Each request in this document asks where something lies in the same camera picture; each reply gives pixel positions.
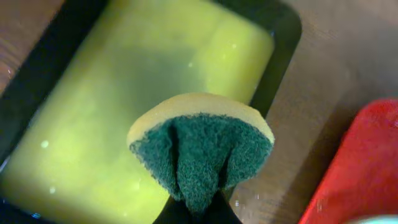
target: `wet table surface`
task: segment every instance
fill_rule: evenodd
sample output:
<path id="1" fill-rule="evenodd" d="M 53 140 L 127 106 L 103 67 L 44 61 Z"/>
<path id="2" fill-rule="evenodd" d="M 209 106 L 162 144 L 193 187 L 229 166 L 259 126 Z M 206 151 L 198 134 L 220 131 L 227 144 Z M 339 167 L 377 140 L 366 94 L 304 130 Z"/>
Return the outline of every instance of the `wet table surface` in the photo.
<path id="1" fill-rule="evenodd" d="M 0 2 L 0 92 L 62 2 Z M 285 2 L 303 36 L 267 116 L 274 152 L 231 199 L 244 223 L 297 222 L 358 110 L 398 97 L 398 1 Z"/>

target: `red tray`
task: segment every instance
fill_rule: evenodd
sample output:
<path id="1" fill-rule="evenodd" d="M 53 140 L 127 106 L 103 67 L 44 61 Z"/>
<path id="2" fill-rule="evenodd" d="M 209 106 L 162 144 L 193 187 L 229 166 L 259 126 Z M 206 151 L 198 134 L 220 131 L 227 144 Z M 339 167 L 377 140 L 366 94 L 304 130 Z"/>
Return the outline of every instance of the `red tray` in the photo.
<path id="1" fill-rule="evenodd" d="M 300 224 L 398 214 L 398 100 L 359 112 Z"/>

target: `scrub sponge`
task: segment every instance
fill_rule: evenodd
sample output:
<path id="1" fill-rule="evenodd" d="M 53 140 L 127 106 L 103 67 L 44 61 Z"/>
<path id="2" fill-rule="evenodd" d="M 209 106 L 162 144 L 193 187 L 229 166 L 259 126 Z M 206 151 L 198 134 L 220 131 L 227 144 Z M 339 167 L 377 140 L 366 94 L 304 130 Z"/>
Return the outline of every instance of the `scrub sponge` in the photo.
<path id="1" fill-rule="evenodd" d="M 273 143 L 257 110 L 208 93 L 162 102 L 137 119 L 127 137 L 152 176 L 195 216 L 217 190 L 254 177 Z"/>

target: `black container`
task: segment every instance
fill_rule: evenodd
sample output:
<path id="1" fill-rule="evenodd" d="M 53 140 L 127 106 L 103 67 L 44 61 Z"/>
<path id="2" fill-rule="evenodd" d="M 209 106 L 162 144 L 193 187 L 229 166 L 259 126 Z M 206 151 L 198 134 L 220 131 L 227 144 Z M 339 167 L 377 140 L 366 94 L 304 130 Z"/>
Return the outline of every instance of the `black container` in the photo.
<path id="1" fill-rule="evenodd" d="M 42 38 L 0 98 L 0 163 L 17 146 L 30 119 L 50 94 L 80 43 L 108 0 L 66 0 Z M 301 22 L 290 7 L 277 0 L 216 0 L 268 30 L 275 50 L 251 106 L 266 116 L 301 36 Z M 232 190 L 225 192 L 227 198 Z M 0 204 L 0 223 L 50 223 L 6 203 Z"/>

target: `folded sponge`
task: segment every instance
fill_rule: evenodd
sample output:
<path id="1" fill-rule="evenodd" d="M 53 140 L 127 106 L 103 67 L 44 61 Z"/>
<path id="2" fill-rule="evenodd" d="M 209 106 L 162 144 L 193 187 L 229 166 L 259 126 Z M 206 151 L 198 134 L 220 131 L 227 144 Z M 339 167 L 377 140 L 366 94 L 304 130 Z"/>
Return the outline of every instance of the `folded sponge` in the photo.
<path id="1" fill-rule="evenodd" d="M 189 93 L 137 119 L 127 143 L 171 196 L 200 216 L 217 190 L 256 175 L 274 137 L 255 109 L 223 96 Z"/>

